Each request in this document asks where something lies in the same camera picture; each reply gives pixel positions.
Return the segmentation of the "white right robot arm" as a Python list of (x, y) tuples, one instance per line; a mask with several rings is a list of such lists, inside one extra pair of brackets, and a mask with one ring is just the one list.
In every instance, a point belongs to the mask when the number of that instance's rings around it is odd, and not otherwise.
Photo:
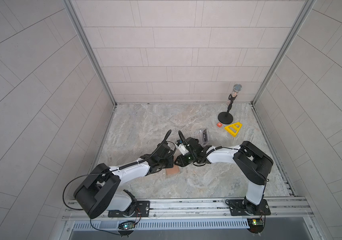
[(204, 166), (206, 164), (237, 164), (248, 179), (245, 203), (253, 207), (259, 206), (264, 196), (268, 175), (273, 167), (273, 160), (261, 149), (249, 141), (233, 147), (203, 147), (198, 139), (187, 138), (176, 141), (180, 155), (175, 164), (186, 167), (190, 164)]

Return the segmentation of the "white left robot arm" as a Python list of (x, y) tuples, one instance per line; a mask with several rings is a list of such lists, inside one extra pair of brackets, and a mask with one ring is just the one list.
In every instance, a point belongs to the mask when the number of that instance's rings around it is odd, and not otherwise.
[(153, 153), (129, 164), (120, 167), (99, 164), (77, 187), (73, 196), (90, 219), (97, 218), (104, 211), (130, 217), (137, 211), (138, 200), (130, 191), (119, 187), (136, 178), (173, 168), (175, 152), (176, 149), (171, 149), (165, 141), (158, 144)]

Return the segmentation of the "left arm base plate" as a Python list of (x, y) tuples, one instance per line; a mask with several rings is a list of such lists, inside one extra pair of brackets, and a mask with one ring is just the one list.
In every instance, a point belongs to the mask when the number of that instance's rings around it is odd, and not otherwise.
[(125, 211), (109, 211), (109, 218), (133, 218), (133, 217), (148, 217), (150, 211), (150, 201), (137, 201), (131, 203)]

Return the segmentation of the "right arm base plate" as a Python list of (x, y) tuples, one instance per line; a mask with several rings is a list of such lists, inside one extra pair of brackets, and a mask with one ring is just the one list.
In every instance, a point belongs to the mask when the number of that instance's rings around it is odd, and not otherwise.
[(226, 199), (225, 203), (229, 206), (232, 216), (269, 216), (271, 211), (265, 199), (259, 205), (255, 205), (246, 198), (242, 200)]

